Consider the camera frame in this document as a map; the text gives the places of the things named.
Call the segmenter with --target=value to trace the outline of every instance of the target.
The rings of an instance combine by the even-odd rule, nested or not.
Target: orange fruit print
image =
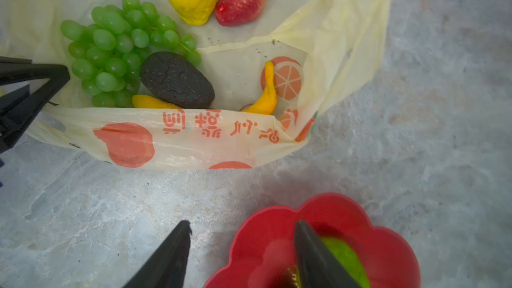
[[[109,151],[110,159],[118,166],[138,168],[155,156],[153,136],[141,125],[118,123],[94,130]]]
[[[246,163],[241,162],[223,162],[210,167],[212,170],[216,169],[251,169],[252,167]]]
[[[298,96],[302,88],[302,66],[289,57],[276,57],[274,64],[274,85],[277,95],[286,100]],[[261,73],[261,89],[265,90],[265,69]]]
[[[290,125],[295,126],[298,118],[298,110],[291,111],[290,108],[286,109],[286,111],[281,115],[281,124],[283,127],[288,130]]]

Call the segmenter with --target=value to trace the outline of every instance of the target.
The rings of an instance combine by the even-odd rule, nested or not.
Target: red bowl
[[[293,233],[297,221],[307,221],[321,236],[350,245],[365,268],[371,288],[419,288],[420,271],[413,250],[399,234],[371,224],[363,208],[347,196],[325,193],[298,210],[268,207],[253,214],[238,229],[229,263],[203,288],[278,288],[296,265]]]

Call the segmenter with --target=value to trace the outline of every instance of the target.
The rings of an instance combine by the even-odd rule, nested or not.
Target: orange slice print
[[[286,100],[298,96],[302,88],[302,66],[298,61],[289,57],[276,57],[274,64],[274,85],[277,95]],[[261,74],[261,89],[265,90],[265,69]]]
[[[281,125],[288,130],[290,128],[290,125],[293,124],[293,127],[297,123],[298,118],[298,110],[290,110],[290,108],[286,109],[285,112],[281,115]]]

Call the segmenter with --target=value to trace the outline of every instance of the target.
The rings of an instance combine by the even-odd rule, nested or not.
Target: green fruit
[[[114,13],[117,13],[122,18],[126,18],[126,13],[116,5],[106,5],[105,11],[112,11]]]
[[[199,66],[201,63],[201,55],[195,50],[185,52],[185,59],[195,67]]]
[[[155,45],[158,47],[161,47],[164,45],[163,36],[159,31],[154,31],[151,33],[150,41],[151,41],[152,45]]]
[[[136,54],[139,55],[142,62],[148,58],[148,56],[151,54],[151,50],[147,48],[136,48],[133,50]]]
[[[140,69],[128,70],[126,79],[140,81]]]
[[[140,10],[131,10],[126,14],[126,20],[133,28],[145,28],[147,25],[146,16]]]
[[[82,80],[82,89],[91,96],[101,93],[101,90],[94,83],[94,79]]]
[[[140,0],[121,0],[124,11],[130,11],[140,8]]]
[[[195,39],[192,35],[184,35],[180,40],[181,44],[185,46],[187,49],[194,50],[195,49]]]
[[[140,80],[128,80],[126,81],[126,90],[132,95],[138,94],[140,88]]]
[[[167,47],[174,49],[180,43],[180,37],[175,31],[167,30],[163,34],[163,42]]]
[[[185,50],[185,48],[183,48],[183,46],[181,46],[181,45],[176,46],[176,48],[171,49],[170,51],[172,51],[175,54],[179,54],[179,55],[185,55],[185,53],[187,52]]]
[[[126,86],[126,82],[123,78],[118,78],[117,79],[117,86],[116,88],[114,89],[114,91],[120,91],[120,90],[123,90],[123,88]]]
[[[112,91],[117,87],[117,79],[113,74],[100,73],[94,80],[96,86],[102,91]]]
[[[69,54],[76,59],[83,59],[87,57],[87,50],[90,48],[88,44],[81,41],[73,41],[67,47]]]
[[[114,11],[107,11],[104,14],[103,25],[114,34],[122,34],[125,30],[125,20]]]
[[[107,51],[101,50],[96,46],[92,46],[87,50],[87,59],[90,61],[96,68],[103,68],[105,66],[105,62],[109,59],[110,55]]]
[[[96,30],[93,39],[98,48],[106,51],[112,50],[116,46],[116,38],[105,29]]]
[[[106,61],[105,70],[116,77],[122,77],[126,74],[126,65],[119,58],[110,58]]]
[[[370,281],[365,268],[355,251],[347,243],[332,237],[323,237],[322,242],[361,288],[370,288]],[[302,287],[299,274],[297,274],[297,284],[299,288]]]
[[[124,54],[133,50],[133,41],[127,34],[117,35],[116,49]]]
[[[154,22],[154,25],[162,33],[166,32],[167,30],[172,30],[176,33],[178,32],[176,23],[169,16],[159,16],[158,19]]]
[[[61,33],[71,40],[79,40],[85,31],[85,27],[74,20],[65,20],[61,23]]]
[[[131,93],[126,89],[114,92],[114,99],[119,107],[131,106]]]
[[[138,48],[145,48],[150,44],[150,37],[142,29],[134,29],[131,32],[131,39]]]
[[[112,93],[99,93],[93,97],[93,105],[94,107],[114,108],[116,100]]]
[[[139,69],[142,65],[142,60],[136,53],[127,53],[123,55],[123,61],[126,63],[128,69],[135,70]]]
[[[73,61],[71,70],[80,79],[93,79],[97,72],[91,62],[86,59],[77,59]]]
[[[158,18],[157,8],[153,3],[144,1],[140,5],[140,10],[144,13],[148,20],[156,20]]]
[[[91,16],[93,17],[93,20],[95,23],[97,23],[100,26],[103,26],[103,16],[106,13],[105,8],[97,6],[94,7],[91,11]]]

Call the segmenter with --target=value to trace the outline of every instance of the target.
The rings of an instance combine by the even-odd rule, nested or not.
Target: red circle print
[[[109,124],[94,130],[94,135],[106,144],[110,159],[118,166],[142,167],[155,156],[153,136],[141,125]]]
[[[210,169],[251,169],[252,167],[241,162],[224,162],[210,167]]]

